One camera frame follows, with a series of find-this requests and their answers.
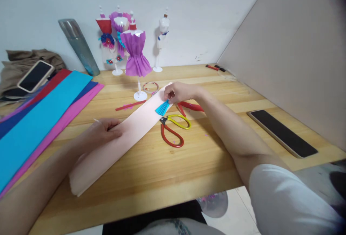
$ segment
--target gray thermos bottle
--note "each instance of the gray thermos bottle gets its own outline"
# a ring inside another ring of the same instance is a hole
[[[75,19],[61,19],[58,22],[88,74],[91,76],[99,75],[100,69],[98,69],[93,54]]]

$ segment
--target yellow and red scissors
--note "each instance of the yellow and red scissors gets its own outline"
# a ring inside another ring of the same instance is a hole
[[[172,119],[172,117],[180,117],[182,118],[184,121],[187,122],[187,127],[179,124],[178,122],[176,122],[175,120]],[[161,135],[163,140],[170,146],[172,147],[182,147],[184,145],[184,139],[175,131],[173,131],[172,129],[170,129],[167,125],[166,125],[166,121],[171,121],[173,122],[175,125],[177,125],[178,127],[182,128],[182,129],[190,129],[191,128],[191,122],[184,116],[179,115],[179,114],[173,114],[173,115],[168,115],[167,118],[166,117],[161,117],[160,122],[162,123],[161,125]],[[179,138],[180,143],[179,144],[173,144],[171,142],[168,141],[168,139],[165,136],[165,129],[168,130],[170,133],[174,134],[176,137]]]

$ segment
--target brown cloth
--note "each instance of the brown cloth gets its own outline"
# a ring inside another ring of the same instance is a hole
[[[38,60],[54,66],[55,73],[66,68],[64,61],[57,53],[46,49],[6,50],[6,52],[10,62],[3,61],[5,67],[1,71],[0,95],[7,90],[17,88],[17,83]]]

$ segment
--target white dress form stand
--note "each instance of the white dress form stand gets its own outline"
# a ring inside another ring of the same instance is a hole
[[[102,12],[102,7],[100,7],[100,18],[97,18],[98,21],[110,21],[110,18],[106,18],[105,14]],[[101,55],[102,55],[102,62],[107,64],[107,60],[111,60],[113,64],[115,65],[116,61],[116,47],[114,46],[113,49],[110,49],[109,47],[105,47],[101,44]]]
[[[123,14],[120,13],[120,6],[118,5],[118,17],[114,18],[114,22],[118,25],[121,26],[123,28],[126,27],[128,20],[127,18],[123,17]],[[115,70],[112,71],[112,74],[117,76],[117,75],[122,75],[123,71],[121,69],[118,69],[116,67],[116,62],[114,63],[115,66]]]
[[[170,20],[167,18],[168,17],[167,11],[168,11],[168,7],[166,8],[166,13],[163,15],[163,18],[159,19],[161,34],[156,40],[157,47],[159,49],[159,54],[156,58],[155,66],[152,68],[152,70],[157,73],[162,72],[162,67],[159,67],[159,58],[160,58],[160,53],[162,51],[162,48],[164,48],[167,42],[166,37],[167,37],[167,32],[168,32],[169,23],[170,23]]]
[[[136,26],[136,24],[133,22],[134,19],[133,19],[133,11],[130,11],[130,14],[131,14],[131,23],[130,25],[134,25]],[[131,35],[136,35],[137,37],[139,37],[143,31],[142,30],[139,30],[139,29],[135,29],[135,30],[127,30],[124,32],[125,34],[126,33],[131,33]],[[143,92],[142,91],[142,88],[141,88],[141,81],[139,79],[139,76],[137,76],[137,81],[138,81],[138,92],[135,92],[134,95],[133,95],[133,98],[136,100],[136,101],[144,101],[148,98],[148,95],[146,92]]]

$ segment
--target blue paper fan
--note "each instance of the blue paper fan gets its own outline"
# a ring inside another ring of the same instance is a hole
[[[157,112],[157,114],[164,116],[168,110],[168,107],[169,107],[169,103],[167,100],[163,104],[161,104],[155,111]]]

